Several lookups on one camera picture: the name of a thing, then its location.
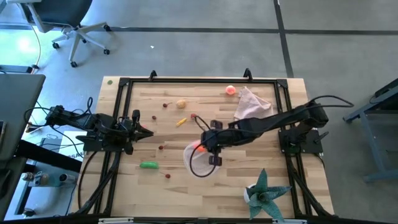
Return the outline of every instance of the office chair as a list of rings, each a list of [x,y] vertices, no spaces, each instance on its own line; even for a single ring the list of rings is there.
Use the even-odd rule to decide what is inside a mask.
[[[7,0],[7,3],[16,3],[22,11],[22,16],[29,24],[35,24],[40,32],[46,33],[55,27],[62,29],[62,35],[53,39],[52,47],[60,48],[58,41],[73,38],[72,49],[69,54],[70,65],[75,68],[77,63],[73,61],[76,48],[81,40],[84,44],[90,42],[104,49],[104,54],[110,51],[105,45],[99,43],[88,32],[103,27],[111,31],[106,22],[100,22],[92,26],[80,25],[93,0]]]

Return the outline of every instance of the small brown object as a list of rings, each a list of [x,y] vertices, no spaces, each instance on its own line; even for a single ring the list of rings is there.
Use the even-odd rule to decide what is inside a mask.
[[[169,104],[171,104],[171,103],[164,103],[163,107],[166,108]]]
[[[187,102],[185,100],[178,100],[175,105],[177,106],[178,109],[183,109],[186,107]]]

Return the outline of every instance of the white strainer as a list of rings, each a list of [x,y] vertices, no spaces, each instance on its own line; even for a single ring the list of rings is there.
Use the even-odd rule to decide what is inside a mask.
[[[192,172],[191,172],[191,169],[189,168],[189,158],[191,157],[192,151],[195,149],[195,147],[199,143],[200,143],[200,140],[194,141],[184,149],[184,153],[183,153],[184,164],[185,164],[185,167],[188,169],[189,173],[191,173],[191,174],[192,174]],[[209,164],[209,157],[211,155],[212,154],[207,151],[205,151],[205,152],[199,152],[198,150],[195,151],[193,158],[192,158],[192,169],[196,174],[206,175],[213,169],[214,165]],[[216,168],[214,169],[213,173],[211,173],[211,175],[213,175],[219,168],[220,168],[219,166],[216,166]]]

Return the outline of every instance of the chair base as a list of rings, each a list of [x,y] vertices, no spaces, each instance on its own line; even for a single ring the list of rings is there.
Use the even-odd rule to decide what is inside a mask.
[[[104,49],[104,54],[109,55],[110,51],[106,48],[105,45],[101,44],[94,38],[90,37],[87,35],[88,32],[91,32],[93,30],[99,29],[99,28],[104,28],[106,31],[111,31],[109,28],[108,24],[106,22],[100,22],[98,24],[92,25],[92,26],[85,26],[82,28],[79,27],[66,27],[62,29],[62,35],[53,39],[53,48],[58,49],[59,45],[57,44],[58,41],[61,40],[68,40],[68,39],[73,39],[73,45],[72,48],[70,49],[70,54],[69,54],[69,61],[70,65],[75,68],[77,67],[77,63],[73,61],[73,58],[75,56],[75,52],[77,49],[77,46],[79,45],[79,41],[81,40],[84,44],[87,42],[90,42],[92,44],[97,45],[98,47],[101,47]]]

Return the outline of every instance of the green toy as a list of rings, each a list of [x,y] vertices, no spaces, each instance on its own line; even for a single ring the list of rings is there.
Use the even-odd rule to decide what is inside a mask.
[[[139,167],[145,168],[145,169],[159,169],[158,163],[151,162],[151,161],[141,162],[141,164],[139,164]]]
[[[250,219],[253,219],[263,209],[272,218],[284,221],[278,206],[273,201],[275,198],[282,196],[292,187],[268,187],[267,173],[263,169],[255,186],[246,188],[246,192],[250,198],[248,202],[250,206]]]

